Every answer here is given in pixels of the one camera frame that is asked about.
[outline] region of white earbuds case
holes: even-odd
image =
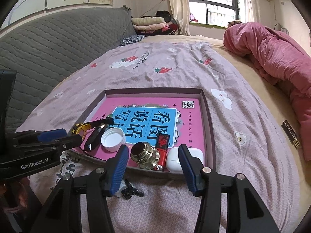
[[[191,156],[199,158],[204,165],[204,155],[200,149],[189,148]],[[172,173],[183,173],[178,159],[178,147],[173,147],[167,153],[166,168]]]

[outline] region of white bottle cap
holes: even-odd
[[[109,152],[118,151],[120,146],[125,144],[125,142],[125,134],[120,128],[111,128],[107,130],[101,137],[101,144]]]

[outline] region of white curtain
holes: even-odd
[[[246,0],[246,21],[260,23],[260,4],[259,0]]]
[[[182,35],[190,35],[189,32],[189,0],[169,0],[174,19],[177,20]]]

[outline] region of gray quilted sofa cover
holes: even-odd
[[[122,7],[57,12],[0,38],[0,69],[17,71],[6,132],[14,132],[62,80],[131,35],[131,13]]]

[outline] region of label tag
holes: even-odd
[[[282,128],[285,131],[285,133],[288,136],[288,138],[290,139],[291,143],[295,146],[295,148],[298,148],[299,145],[300,145],[300,142],[297,139],[297,135],[296,135],[295,131],[290,126],[290,124],[289,124],[289,122],[287,120],[285,120],[282,123]]]
[[[155,148],[159,151],[160,159],[157,165],[156,171],[163,171],[165,168],[167,148],[169,146],[169,138],[168,134],[159,134],[158,139],[155,144]]]

